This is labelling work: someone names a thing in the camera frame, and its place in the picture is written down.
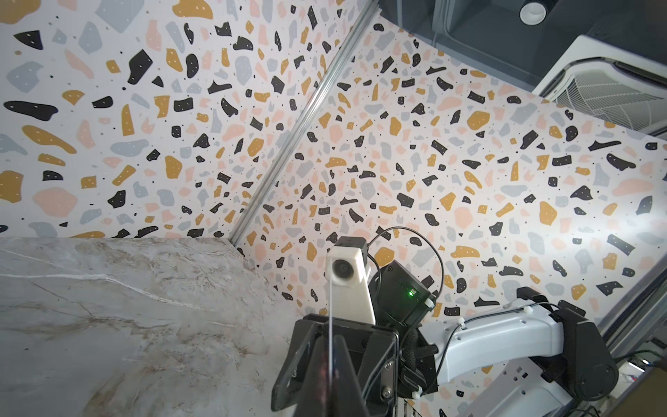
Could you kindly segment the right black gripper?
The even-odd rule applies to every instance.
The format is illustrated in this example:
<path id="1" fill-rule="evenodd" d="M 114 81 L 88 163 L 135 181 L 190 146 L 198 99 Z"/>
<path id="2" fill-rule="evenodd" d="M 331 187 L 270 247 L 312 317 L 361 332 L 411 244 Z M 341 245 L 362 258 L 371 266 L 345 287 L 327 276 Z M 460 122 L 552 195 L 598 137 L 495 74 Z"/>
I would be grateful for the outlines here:
<path id="1" fill-rule="evenodd" d="M 308 314 L 295 323 L 286 359 L 271 393 L 271 408 L 296 409 L 307 366 L 319 340 L 328 342 L 328 317 Z M 342 335 L 366 401 L 368 416 L 393 416 L 399 400 L 437 389 L 438 349 L 418 330 L 405 341 L 391 328 L 333 319 L 333 337 Z"/>

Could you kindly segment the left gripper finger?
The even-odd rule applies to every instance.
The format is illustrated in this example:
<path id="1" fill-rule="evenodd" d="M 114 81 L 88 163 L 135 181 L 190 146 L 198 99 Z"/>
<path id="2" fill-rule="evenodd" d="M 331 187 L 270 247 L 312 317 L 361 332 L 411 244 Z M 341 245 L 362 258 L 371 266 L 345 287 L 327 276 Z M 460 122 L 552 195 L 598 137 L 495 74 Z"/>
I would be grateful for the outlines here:
<path id="1" fill-rule="evenodd" d="M 368 415 L 345 338 L 316 342 L 294 416 Z"/>

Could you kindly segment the blue card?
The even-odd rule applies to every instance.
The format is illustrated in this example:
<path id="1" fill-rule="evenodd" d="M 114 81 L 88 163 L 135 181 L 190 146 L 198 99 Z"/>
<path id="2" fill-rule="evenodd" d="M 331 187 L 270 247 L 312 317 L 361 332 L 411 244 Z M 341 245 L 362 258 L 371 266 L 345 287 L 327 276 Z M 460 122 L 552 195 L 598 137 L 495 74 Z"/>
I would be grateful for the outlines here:
<path id="1" fill-rule="evenodd" d="M 332 405 L 331 394 L 333 391 L 333 376 L 334 376 L 334 358 L 333 358 L 333 312 L 334 312 L 334 291 L 333 279 L 328 278 L 328 344 L 327 344 L 327 391 L 326 391 L 326 405 L 325 416 L 330 416 L 330 406 Z"/>

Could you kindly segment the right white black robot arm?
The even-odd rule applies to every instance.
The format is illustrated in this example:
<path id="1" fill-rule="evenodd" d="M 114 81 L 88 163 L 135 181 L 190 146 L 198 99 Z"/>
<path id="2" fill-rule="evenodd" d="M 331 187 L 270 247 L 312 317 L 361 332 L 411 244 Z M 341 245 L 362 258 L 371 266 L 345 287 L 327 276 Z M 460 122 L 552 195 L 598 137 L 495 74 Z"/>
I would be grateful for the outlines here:
<path id="1" fill-rule="evenodd" d="M 618 366 L 597 326 L 569 304 L 532 288 L 487 314 L 396 329 L 309 314 L 295 323 L 271 408 L 297 416 L 394 416 L 401 402 L 437 392 L 455 377 L 503 364 L 468 416 L 544 416 L 573 401 L 597 401 Z"/>

